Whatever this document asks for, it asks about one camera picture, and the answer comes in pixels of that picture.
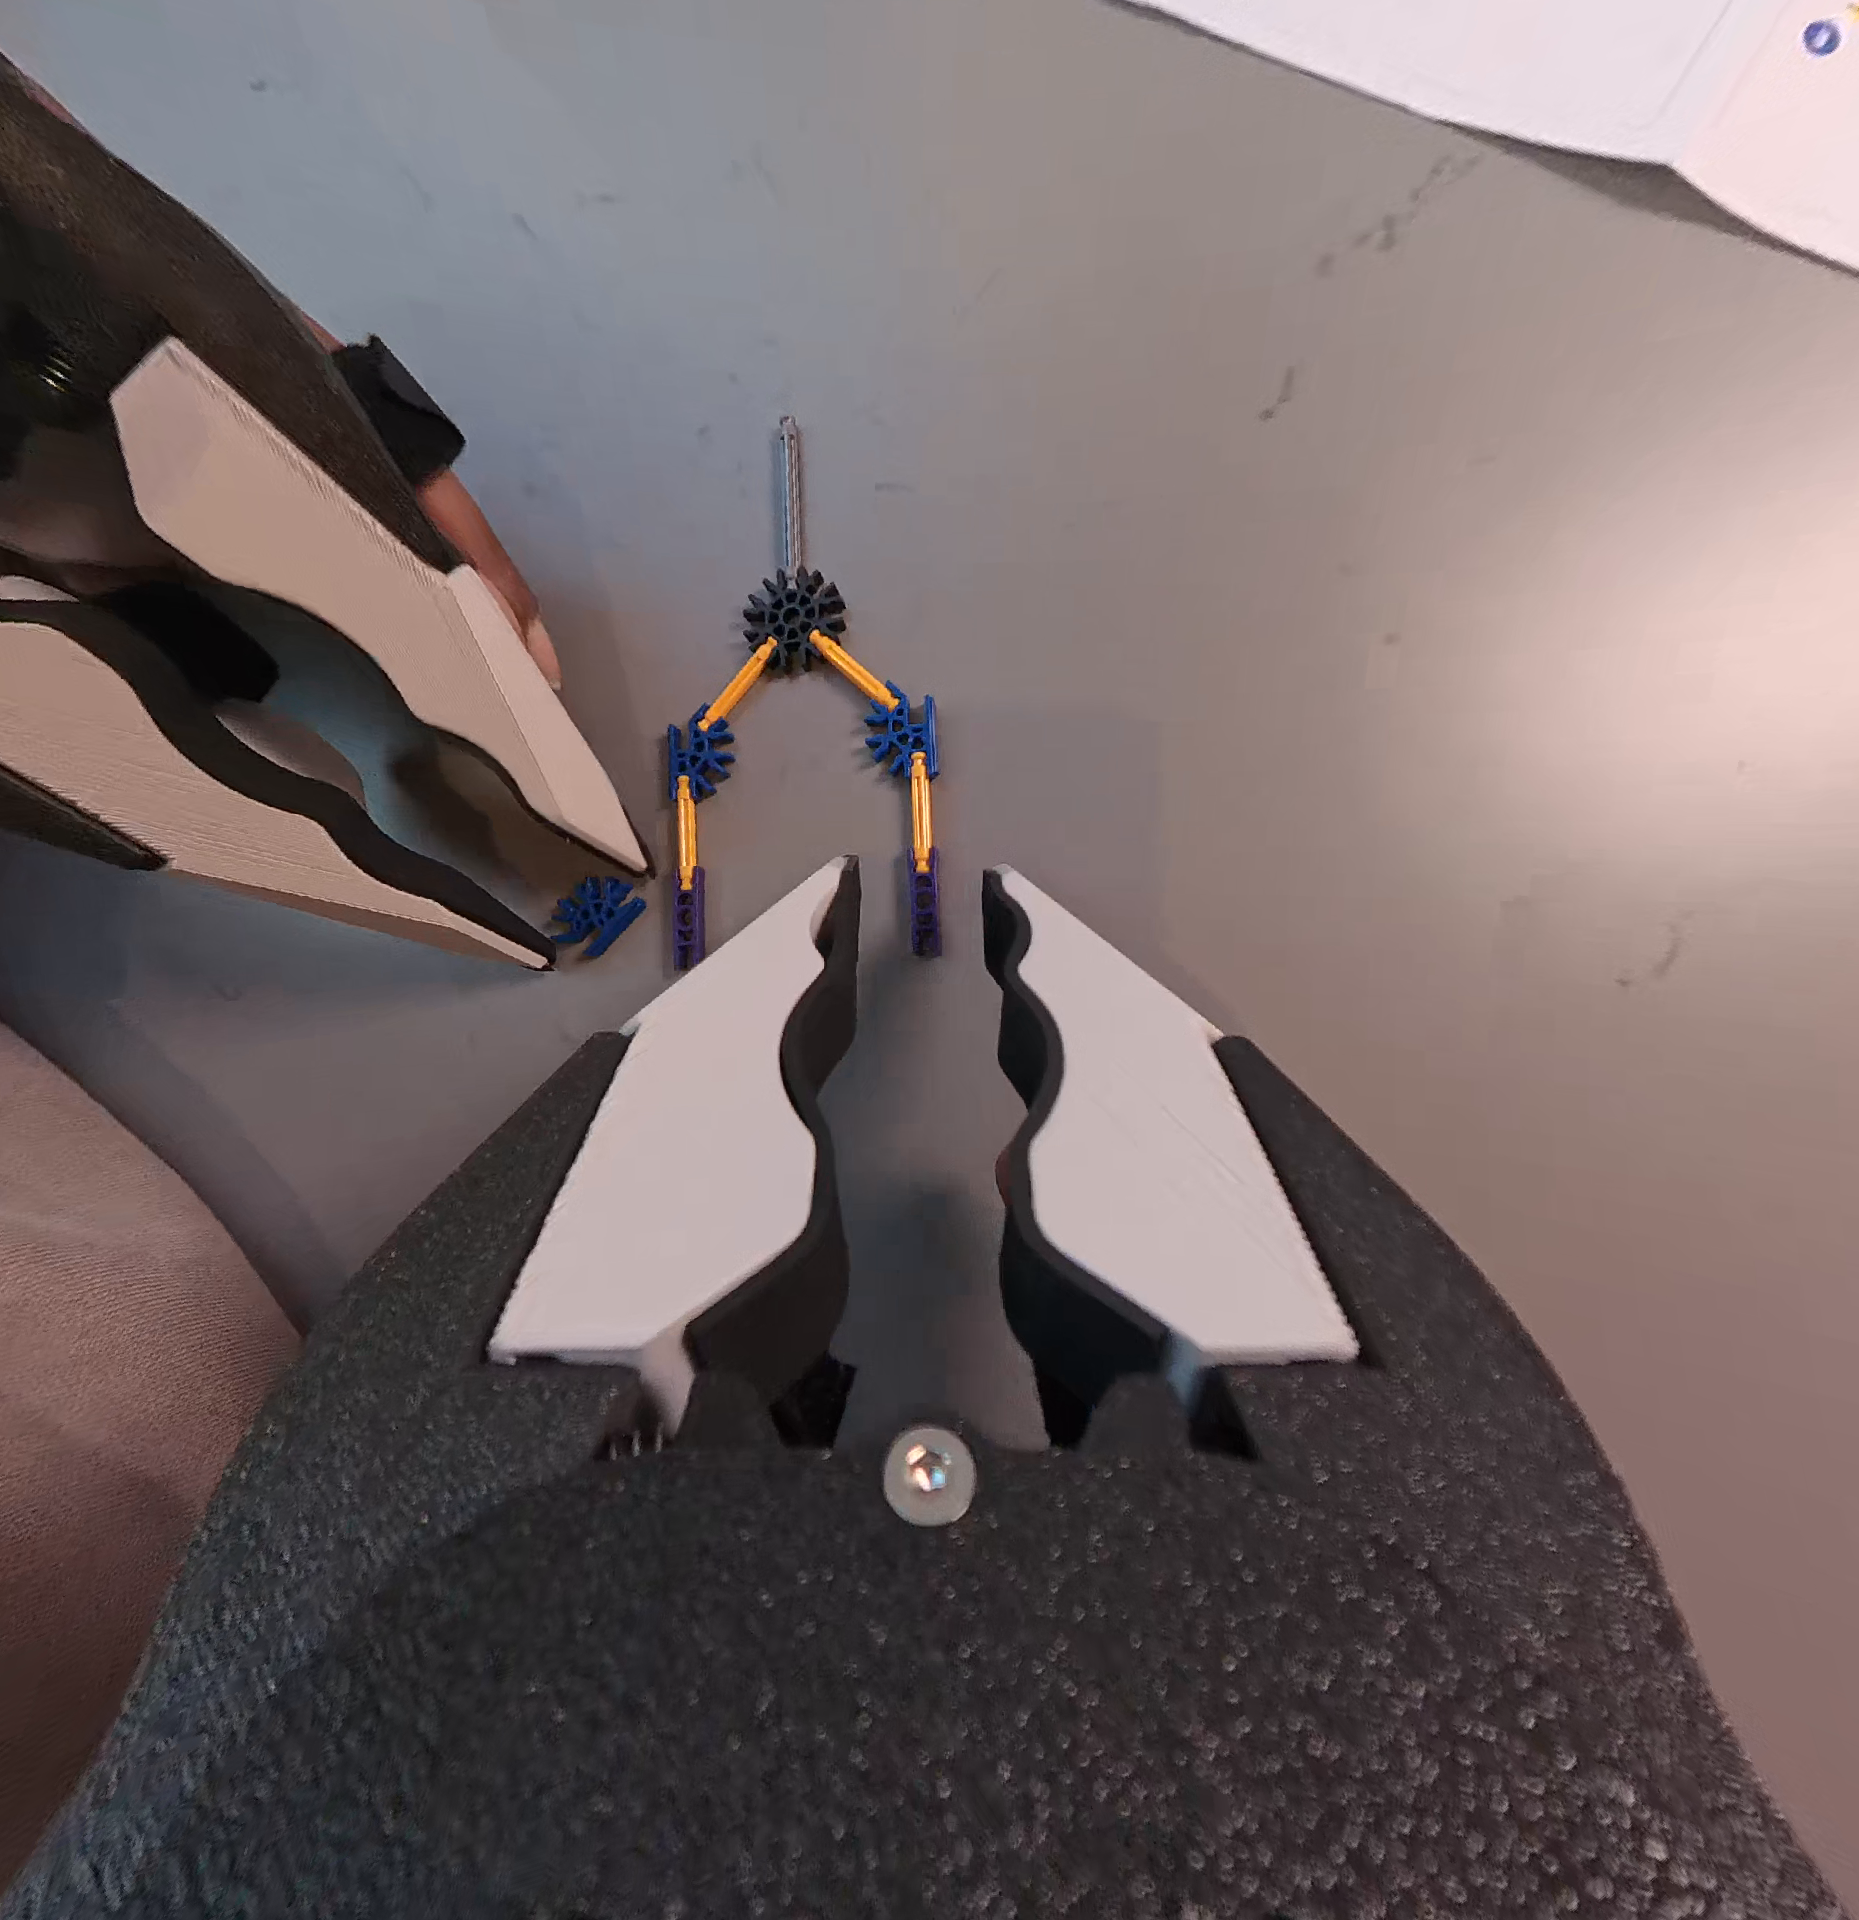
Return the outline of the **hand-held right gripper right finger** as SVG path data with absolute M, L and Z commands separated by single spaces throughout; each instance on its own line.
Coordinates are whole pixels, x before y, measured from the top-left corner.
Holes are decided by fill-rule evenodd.
M 1002 1302 L 1044 1417 L 1128 1377 L 1208 1417 L 1237 1368 L 1350 1366 L 1359 1337 L 1226 1064 L 1230 1034 L 1014 867 L 983 876 Z

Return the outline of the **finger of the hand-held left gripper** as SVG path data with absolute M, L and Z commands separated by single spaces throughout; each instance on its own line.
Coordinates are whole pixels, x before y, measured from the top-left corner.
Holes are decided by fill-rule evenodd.
M 418 723 L 482 755 L 548 829 L 651 871 L 611 778 L 475 566 L 418 558 L 178 339 L 154 345 L 108 408 L 136 514 L 161 542 L 341 633 Z
M 390 837 L 333 778 L 234 733 L 116 609 L 0 577 L 0 775 L 104 837 L 101 860 L 416 945 L 555 966 L 553 939 Z

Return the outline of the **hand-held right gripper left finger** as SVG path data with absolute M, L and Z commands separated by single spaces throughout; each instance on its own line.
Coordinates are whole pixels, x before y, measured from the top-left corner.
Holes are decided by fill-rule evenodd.
M 649 1000 L 509 1288 L 487 1363 L 607 1366 L 657 1417 L 723 1377 L 772 1412 L 849 1295 L 819 1089 L 857 1027 L 862 864 L 834 858 Z

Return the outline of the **blue toy connector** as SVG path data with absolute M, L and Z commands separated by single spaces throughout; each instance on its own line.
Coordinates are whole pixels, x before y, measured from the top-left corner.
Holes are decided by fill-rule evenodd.
M 649 898 L 619 876 L 584 876 L 557 894 L 548 916 L 553 948 L 596 964 L 603 961 L 649 909 Z

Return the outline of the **blue yellow toy rod model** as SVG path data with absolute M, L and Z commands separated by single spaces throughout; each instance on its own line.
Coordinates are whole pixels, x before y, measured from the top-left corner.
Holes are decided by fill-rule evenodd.
M 815 668 L 827 668 L 866 701 L 864 747 L 880 772 L 909 788 L 909 939 L 915 955 L 940 955 L 943 837 L 936 831 L 936 783 L 943 775 L 943 723 L 936 697 L 909 696 L 894 678 L 877 675 L 874 668 L 844 647 L 844 598 L 819 570 L 780 566 L 769 574 L 748 594 L 741 630 L 741 668 L 686 723 L 674 723 L 663 739 L 677 850 L 671 966 L 688 972 L 706 961 L 699 805 L 713 797 L 732 772 L 732 712 L 758 681 L 788 678 Z

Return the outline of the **white instruction sheet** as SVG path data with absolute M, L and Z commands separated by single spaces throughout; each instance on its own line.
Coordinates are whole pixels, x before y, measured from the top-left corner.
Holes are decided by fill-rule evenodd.
M 1148 4 L 1431 121 L 1667 169 L 1859 274 L 1859 4 Z

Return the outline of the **grey desk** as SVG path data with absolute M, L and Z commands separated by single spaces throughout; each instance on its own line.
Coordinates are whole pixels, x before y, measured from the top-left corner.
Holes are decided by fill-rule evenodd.
M 936 964 L 819 673 L 706 814 L 718 939 L 864 869 L 844 1437 L 1039 1444 L 1011 864 L 1518 1312 L 1859 1915 L 1859 277 L 1106 4 L 0 4 L 0 49 L 462 423 L 649 837 L 798 421 L 945 739 Z

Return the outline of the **person's left hand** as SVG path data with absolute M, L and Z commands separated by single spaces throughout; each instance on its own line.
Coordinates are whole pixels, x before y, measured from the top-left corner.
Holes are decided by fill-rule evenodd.
M 540 598 L 462 477 L 451 467 L 441 467 L 416 496 L 436 534 L 454 545 L 462 561 L 476 570 L 490 594 L 509 609 L 536 671 L 557 691 L 560 661 L 545 630 Z

